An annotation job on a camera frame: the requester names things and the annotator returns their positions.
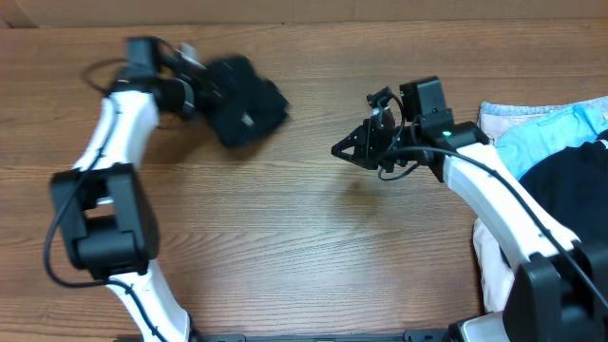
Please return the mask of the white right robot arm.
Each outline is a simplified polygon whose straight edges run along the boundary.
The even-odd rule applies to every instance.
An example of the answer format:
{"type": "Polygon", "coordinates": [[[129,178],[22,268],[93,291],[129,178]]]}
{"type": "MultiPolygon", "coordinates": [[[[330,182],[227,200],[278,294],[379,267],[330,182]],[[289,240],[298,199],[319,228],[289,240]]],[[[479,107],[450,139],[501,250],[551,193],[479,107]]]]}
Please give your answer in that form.
{"type": "Polygon", "coordinates": [[[482,220],[514,272],[503,309],[450,327],[450,341],[604,341],[607,249],[584,245],[549,216],[504,166],[472,122],[448,110],[396,127],[366,119],[331,149],[369,170],[408,162],[428,167],[482,220]]]}

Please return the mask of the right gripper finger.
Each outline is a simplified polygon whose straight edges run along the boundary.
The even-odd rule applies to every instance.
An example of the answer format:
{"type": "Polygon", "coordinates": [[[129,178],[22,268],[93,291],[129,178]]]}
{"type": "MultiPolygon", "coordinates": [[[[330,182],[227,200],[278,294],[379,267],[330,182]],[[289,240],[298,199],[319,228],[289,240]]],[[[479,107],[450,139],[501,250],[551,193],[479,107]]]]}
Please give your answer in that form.
{"type": "Polygon", "coordinates": [[[364,169],[368,168],[367,159],[365,157],[361,157],[360,155],[358,155],[356,153],[348,154],[344,151],[337,151],[337,152],[332,152],[332,155],[342,161],[352,163],[352,164],[362,167],[364,169]]]}
{"type": "Polygon", "coordinates": [[[364,125],[359,125],[346,138],[337,142],[331,149],[333,155],[347,155],[347,151],[352,149],[352,154],[359,154],[366,151],[369,130],[364,125]]]}

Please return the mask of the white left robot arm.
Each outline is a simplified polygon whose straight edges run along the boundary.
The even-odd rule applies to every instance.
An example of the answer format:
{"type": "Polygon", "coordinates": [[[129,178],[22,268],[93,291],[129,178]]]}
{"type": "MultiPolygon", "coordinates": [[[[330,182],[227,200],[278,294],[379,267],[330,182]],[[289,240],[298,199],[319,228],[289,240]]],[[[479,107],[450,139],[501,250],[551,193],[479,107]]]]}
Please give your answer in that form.
{"type": "Polygon", "coordinates": [[[138,171],[161,114],[191,113],[195,77],[205,69],[183,50],[133,54],[110,88],[85,152],[53,175],[55,214],[43,248],[47,276],[69,289],[106,287],[123,303],[143,341],[199,341],[158,262],[160,233],[138,171]]]}

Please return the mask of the black polo shirt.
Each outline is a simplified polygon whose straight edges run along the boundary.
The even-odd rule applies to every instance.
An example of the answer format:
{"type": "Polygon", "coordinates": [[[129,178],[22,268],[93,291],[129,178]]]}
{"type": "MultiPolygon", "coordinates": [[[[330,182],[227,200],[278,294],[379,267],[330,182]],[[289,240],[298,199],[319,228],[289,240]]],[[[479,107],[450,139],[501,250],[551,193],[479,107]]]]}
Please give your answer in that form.
{"type": "Polygon", "coordinates": [[[207,65],[197,106],[220,142],[237,148],[272,134],[288,118],[289,102],[249,59],[232,55],[207,65]]]}

